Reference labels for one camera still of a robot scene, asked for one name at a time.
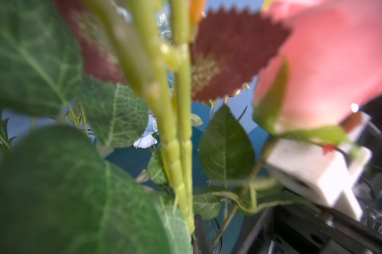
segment pink rose bud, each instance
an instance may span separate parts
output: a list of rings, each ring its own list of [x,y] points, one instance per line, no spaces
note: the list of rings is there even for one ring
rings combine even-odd
[[[382,94],[382,0],[279,0],[263,10],[292,29],[278,56],[259,73],[254,107],[289,66],[274,131],[338,125]]]

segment pink petal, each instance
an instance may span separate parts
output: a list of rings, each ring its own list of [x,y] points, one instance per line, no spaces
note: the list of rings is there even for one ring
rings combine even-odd
[[[352,103],[382,94],[382,0],[326,0],[283,21],[293,33],[260,72],[254,99],[257,105],[286,57],[290,75],[276,131],[336,125]]]

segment white flower petal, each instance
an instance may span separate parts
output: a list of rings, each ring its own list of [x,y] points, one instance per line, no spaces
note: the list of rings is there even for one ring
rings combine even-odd
[[[136,148],[149,148],[150,146],[157,144],[157,140],[153,138],[151,134],[141,137],[133,143]]]

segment bright light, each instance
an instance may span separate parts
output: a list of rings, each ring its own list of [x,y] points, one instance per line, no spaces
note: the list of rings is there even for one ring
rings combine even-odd
[[[357,112],[359,110],[359,106],[356,103],[352,103],[350,108],[352,109],[353,113],[355,113],[355,112]]]

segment black metal frame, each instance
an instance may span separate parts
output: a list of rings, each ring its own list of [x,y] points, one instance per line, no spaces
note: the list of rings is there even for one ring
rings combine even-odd
[[[382,254],[382,234],[333,209],[317,213],[302,205],[267,208],[246,217],[232,254],[262,253],[273,240],[286,254],[327,253],[336,243],[336,253]]]

